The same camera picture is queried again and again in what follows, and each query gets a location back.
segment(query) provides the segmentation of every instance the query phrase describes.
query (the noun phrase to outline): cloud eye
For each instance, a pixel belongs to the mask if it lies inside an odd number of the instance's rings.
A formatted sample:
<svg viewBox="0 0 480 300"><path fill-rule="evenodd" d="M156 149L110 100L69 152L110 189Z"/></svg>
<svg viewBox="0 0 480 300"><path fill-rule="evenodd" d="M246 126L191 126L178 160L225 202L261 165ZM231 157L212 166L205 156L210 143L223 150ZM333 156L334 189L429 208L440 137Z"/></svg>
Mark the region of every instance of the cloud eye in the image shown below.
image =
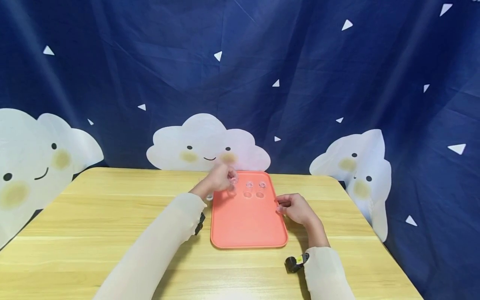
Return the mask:
<svg viewBox="0 0 480 300"><path fill-rule="evenodd" d="M3 180L5 181L9 181L10 179L12 179L13 175L11 173L7 173L5 175L3 175Z"/></svg>

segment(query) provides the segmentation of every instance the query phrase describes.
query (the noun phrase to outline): wrist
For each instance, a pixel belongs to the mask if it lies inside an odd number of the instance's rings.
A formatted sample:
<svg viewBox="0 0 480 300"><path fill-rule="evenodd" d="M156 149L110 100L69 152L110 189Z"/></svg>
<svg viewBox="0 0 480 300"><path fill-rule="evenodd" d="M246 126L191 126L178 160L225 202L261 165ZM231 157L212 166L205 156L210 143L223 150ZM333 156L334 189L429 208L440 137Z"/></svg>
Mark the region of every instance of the wrist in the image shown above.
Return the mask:
<svg viewBox="0 0 480 300"><path fill-rule="evenodd" d="M202 199L205 199L207 195L212 192L212 185L206 177L197 183L197 185L195 185L195 187L190 191L190 193L195 194Z"/></svg>
<svg viewBox="0 0 480 300"><path fill-rule="evenodd" d="M311 228L317 228L317 227L323 228L324 225L317 215L313 215L307 219L307 221L303 224L303 226L305 227L305 229L309 230Z"/></svg>

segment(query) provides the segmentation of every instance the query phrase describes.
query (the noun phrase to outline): smiling cloud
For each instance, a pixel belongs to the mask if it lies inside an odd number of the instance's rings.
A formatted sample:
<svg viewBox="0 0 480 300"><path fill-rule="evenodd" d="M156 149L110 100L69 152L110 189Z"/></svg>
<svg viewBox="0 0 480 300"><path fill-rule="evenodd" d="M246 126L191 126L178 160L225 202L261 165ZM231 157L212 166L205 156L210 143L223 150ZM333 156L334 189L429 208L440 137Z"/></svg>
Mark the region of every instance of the smiling cloud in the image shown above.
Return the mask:
<svg viewBox="0 0 480 300"><path fill-rule="evenodd" d="M218 161L239 170L265 171L270 166L270 156L255 145L249 132L227 130L210 114L193 115L182 126L159 129L153 143L147 158L163 170L208 171Z"/></svg>
<svg viewBox="0 0 480 300"><path fill-rule="evenodd" d="M35 120L0 109L0 248L72 181L74 174L103 160L95 139L62 118Z"/></svg>
<svg viewBox="0 0 480 300"><path fill-rule="evenodd" d="M312 175L345 182L348 195L382 241L388 233L385 202L392 185L390 163L384 155L382 131L372 129L339 138L310 164Z"/></svg>

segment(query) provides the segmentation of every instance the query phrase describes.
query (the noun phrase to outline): hand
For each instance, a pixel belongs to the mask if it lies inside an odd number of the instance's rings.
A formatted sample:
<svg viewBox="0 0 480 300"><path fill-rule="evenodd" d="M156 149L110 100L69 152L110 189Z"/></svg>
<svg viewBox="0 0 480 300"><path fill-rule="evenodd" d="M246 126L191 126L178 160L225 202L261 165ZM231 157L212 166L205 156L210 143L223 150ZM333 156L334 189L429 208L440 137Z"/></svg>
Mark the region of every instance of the hand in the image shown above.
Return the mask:
<svg viewBox="0 0 480 300"><path fill-rule="evenodd" d="M217 164L210 170L204 181L208 183L211 191L219 192L232 190L232 180L238 180L238 174L233 167L225 164Z"/></svg>
<svg viewBox="0 0 480 300"><path fill-rule="evenodd" d="M225 164L217 164L210 170L208 175L200 181L191 191L202 199L205 199L211 192L232 190L232 181L238 180L238 174L233 167Z"/></svg>
<svg viewBox="0 0 480 300"><path fill-rule="evenodd" d="M281 195L276 198L276 201L278 202L276 210L299 224L308 226L313 222L320 221L305 198L300 194Z"/></svg>

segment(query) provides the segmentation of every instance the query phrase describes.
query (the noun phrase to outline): cloud cutout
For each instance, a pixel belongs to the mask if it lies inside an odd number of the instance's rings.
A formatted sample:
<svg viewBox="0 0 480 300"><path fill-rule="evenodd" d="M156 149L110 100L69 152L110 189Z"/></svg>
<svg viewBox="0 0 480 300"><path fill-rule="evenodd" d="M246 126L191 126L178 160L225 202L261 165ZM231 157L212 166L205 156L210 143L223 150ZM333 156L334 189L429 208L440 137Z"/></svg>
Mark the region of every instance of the cloud cutout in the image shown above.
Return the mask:
<svg viewBox="0 0 480 300"><path fill-rule="evenodd" d="M209 171L222 161L238 170L265 171L268 153L255 145L254 137L241 129L229 129L210 114L196 114L182 126L169 126L153 135L146 156L162 170Z"/></svg>
<svg viewBox="0 0 480 300"><path fill-rule="evenodd" d="M101 160L95 139L62 118L43 114L35 120L20 110L0 109L0 248L74 174Z"/></svg>
<svg viewBox="0 0 480 300"><path fill-rule="evenodd" d="M391 166L384 155L382 131L372 129L339 138L310 164L312 175L345 182L348 195L382 242L388 234L385 202L392 185Z"/></svg>

